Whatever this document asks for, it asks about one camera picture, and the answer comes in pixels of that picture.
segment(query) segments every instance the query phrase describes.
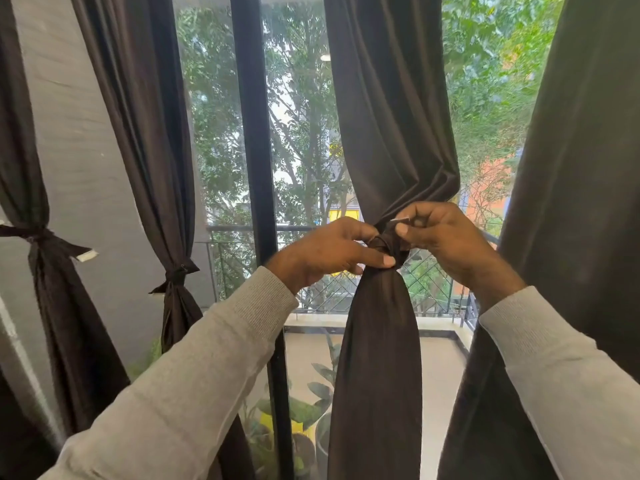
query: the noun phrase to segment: metal railing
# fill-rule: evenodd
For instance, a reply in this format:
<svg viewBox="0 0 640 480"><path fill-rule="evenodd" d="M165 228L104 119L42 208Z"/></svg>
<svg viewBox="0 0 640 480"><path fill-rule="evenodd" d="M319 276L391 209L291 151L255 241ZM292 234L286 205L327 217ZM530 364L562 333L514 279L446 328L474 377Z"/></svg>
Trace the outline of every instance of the metal railing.
<svg viewBox="0 0 640 480"><path fill-rule="evenodd" d="M277 226L278 246L299 239L313 226ZM206 244L216 300L226 299L255 270L255 249L251 226L208 226ZM425 250L412 250L399 270L419 317L450 317L475 328L477 309L468 290L457 284ZM302 314L347 314L360 277L348 272L325 276L298 294Z"/></svg>

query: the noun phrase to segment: fingernail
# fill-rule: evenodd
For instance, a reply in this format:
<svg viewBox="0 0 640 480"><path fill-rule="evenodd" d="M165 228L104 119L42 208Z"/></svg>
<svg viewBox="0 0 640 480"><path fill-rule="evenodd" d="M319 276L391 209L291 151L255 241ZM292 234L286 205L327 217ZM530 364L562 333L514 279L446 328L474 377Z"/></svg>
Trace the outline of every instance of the fingernail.
<svg viewBox="0 0 640 480"><path fill-rule="evenodd" d="M409 227L407 227L406 224L398 224L396 226L396 234L402 236L402 235L406 235L406 232L409 230Z"/></svg>

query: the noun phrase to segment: ribbed cuff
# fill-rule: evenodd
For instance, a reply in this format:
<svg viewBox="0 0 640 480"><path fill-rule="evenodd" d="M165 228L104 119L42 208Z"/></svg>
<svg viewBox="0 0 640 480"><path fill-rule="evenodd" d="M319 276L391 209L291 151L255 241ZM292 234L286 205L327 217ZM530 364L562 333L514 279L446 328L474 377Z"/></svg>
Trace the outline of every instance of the ribbed cuff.
<svg viewBox="0 0 640 480"><path fill-rule="evenodd" d="M224 306L230 307L254 336L273 341L298 300L272 272L260 266Z"/></svg>
<svg viewBox="0 0 640 480"><path fill-rule="evenodd" d="M480 316L507 367L565 345L589 340L572 328L533 286L492 306Z"/></svg>

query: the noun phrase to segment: person's left hand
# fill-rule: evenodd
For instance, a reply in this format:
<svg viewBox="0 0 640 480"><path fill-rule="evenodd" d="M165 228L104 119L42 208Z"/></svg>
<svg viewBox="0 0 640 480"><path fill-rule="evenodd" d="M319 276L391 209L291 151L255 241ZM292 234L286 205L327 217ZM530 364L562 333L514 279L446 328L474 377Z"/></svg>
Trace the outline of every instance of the person's left hand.
<svg viewBox="0 0 640 480"><path fill-rule="evenodd" d="M369 242L378 235L375 227L351 217L341 217L319 227L278 252L267 263L293 294L319 281L325 274L349 271L362 274L365 266L392 267L396 260L356 241Z"/></svg>

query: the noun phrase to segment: gray sweater sleeve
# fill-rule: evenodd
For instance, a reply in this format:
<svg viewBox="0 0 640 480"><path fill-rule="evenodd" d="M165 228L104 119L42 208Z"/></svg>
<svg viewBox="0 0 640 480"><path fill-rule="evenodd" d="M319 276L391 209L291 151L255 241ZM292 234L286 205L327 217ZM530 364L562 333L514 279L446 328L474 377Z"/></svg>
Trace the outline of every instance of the gray sweater sleeve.
<svg viewBox="0 0 640 480"><path fill-rule="evenodd" d="M533 287L480 323L559 478L640 479L640 385L631 376Z"/></svg>
<svg viewBox="0 0 640 480"><path fill-rule="evenodd" d="M71 437L46 480L204 478L298 302L261 267Z"/></svg>

